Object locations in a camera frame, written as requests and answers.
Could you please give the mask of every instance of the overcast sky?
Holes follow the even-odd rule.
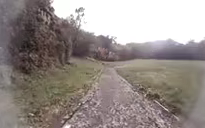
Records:
[[[122,44],[205,37],[205,0],[54,0],[53,6],[64,18],[84,7],[83,29],[116,36]]]

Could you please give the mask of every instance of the dirt road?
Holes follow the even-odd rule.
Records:
[[[93,98],[63,128],[176,128],[174,118],[106,68]]]

